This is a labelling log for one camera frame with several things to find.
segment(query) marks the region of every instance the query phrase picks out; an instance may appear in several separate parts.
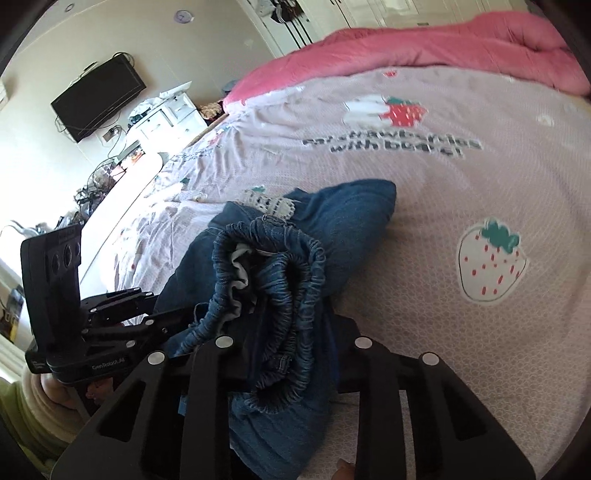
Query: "strawberry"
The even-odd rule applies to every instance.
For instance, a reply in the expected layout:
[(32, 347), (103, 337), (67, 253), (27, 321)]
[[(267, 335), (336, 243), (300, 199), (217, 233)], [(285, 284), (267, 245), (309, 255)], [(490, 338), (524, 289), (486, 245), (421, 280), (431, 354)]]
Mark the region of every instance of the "strawberry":
[(379, 117), (382, 120), (389, 119), (394, 127), (414, 127), (415, 121), (420, 122), (427, 113), (420, 104), (396, 97), (390, 97), (386, 103), (389, 111)]
[(521, 237), (495, 219), (471, 227), (460, 241), (457, 261), (460, 286), (477, 303), (506, 298), (523, 278), (528, 259)]

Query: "drawer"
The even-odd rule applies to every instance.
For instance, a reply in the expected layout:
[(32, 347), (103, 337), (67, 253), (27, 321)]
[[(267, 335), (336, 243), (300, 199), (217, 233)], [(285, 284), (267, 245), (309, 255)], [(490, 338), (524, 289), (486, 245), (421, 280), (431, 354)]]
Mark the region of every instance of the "drawer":
[(174, 123), (179, 123), (196, 110), (191, 99), (184, 93), (166, 102), (165, 107), (170, 111)]
[(174, 136), (178, 139), (188, 138), (189, 140), (187, 143), (189, 143), (206, 128), (207, 123), (205, 123), (203, 117), (199, 115), (198, 111), (195, 111), (174, 128)]
[(168, 135), (172, 128), (173, 125), (170, 120), (168, 120), (162, 110), (159, 110), (142, 122), (139, 126), (139, 131), (149, 140), (155, 140), (157, 137)]

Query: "television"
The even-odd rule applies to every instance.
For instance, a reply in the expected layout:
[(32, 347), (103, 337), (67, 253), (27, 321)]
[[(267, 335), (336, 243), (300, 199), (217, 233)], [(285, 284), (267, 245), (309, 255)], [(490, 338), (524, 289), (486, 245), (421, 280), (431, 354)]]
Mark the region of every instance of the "television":
[(126, 54), (89, 71), (51, 106), (76, 143), (88, 137), (146, 88)]

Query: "pink blanket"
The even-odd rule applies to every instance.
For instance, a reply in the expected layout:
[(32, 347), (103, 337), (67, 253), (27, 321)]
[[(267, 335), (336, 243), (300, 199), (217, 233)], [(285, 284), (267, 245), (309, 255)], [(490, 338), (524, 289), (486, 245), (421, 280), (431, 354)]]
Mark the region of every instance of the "pink blanket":
[(591, 92), (589, 80), (548, 20), (524, 12), (494, 12), (445, 27), (340, 30), (252, 71), (225, 103), (245, 101), (312, 78), (387, 66), (431, 65), (503, 73), (573, 95)]

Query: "wall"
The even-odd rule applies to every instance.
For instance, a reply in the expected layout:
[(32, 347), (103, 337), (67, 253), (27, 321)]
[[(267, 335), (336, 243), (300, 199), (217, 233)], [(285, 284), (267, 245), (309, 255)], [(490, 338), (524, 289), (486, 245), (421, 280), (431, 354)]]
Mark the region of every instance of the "wall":
[[(176, 24), (179, 9), (195, 20)], [(148, 88), (122, 111), (119, 124), (126, 126), (142, 98), (192, 80), (194, 102), (217, 100), (227, 82), (272, 59), (236, 0), (106, 0), (35, 36), (2, 75), (9, 101), (0, 111), (0, 227), (8, 219), (54, 226), (107, 157), (111, 146), (103, 147), (97, 136), (76, 145), (54, 126), (51, 102), (89, 64), (117, 51), (135, 57)]]

